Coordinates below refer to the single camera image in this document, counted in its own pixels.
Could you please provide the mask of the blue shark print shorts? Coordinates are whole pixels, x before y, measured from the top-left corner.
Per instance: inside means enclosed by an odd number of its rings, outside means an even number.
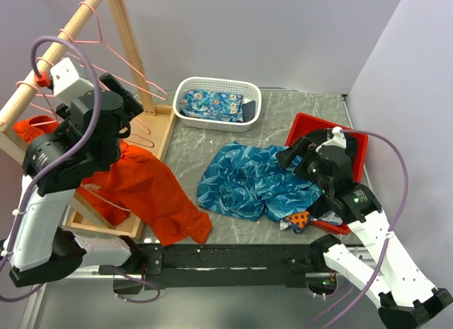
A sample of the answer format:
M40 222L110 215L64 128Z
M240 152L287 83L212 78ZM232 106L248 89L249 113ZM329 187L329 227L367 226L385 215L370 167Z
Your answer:
M294 169L280 166L277 153L286 146L266 148L232 142L223 146L203 173L197 187L197 205L236 219L273 222L306 211L322 195L313 183L302 180Z

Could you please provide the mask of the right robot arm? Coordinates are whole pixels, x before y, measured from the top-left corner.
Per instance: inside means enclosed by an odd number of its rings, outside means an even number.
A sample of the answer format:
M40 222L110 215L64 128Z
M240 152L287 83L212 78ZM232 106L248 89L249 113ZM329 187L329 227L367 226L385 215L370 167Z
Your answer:
M354 180L344 138L317 146L302 137L276 158L281 167L288 168L298 156L302 160L294 174L321 188L330 209L376 263L371 268L328 234L310 245L315 270L329 268L343 275L373 302L386 328L420 328L452 304L450 292L437 288L413 262L373 192Z

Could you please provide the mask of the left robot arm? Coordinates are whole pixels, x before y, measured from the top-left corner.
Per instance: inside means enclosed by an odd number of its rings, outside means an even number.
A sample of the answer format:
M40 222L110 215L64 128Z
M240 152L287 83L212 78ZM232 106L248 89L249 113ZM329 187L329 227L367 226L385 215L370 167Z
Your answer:
M82 181L119 161L120 141L143 111L114 76L104 74L100 81L104 90L78 93L69 106L59 105L63 122L28 145L20 204L1 243L16 287L64 279L80 267L104 265L130 274L144 265L143 252L129 236L89 238L60 226Z

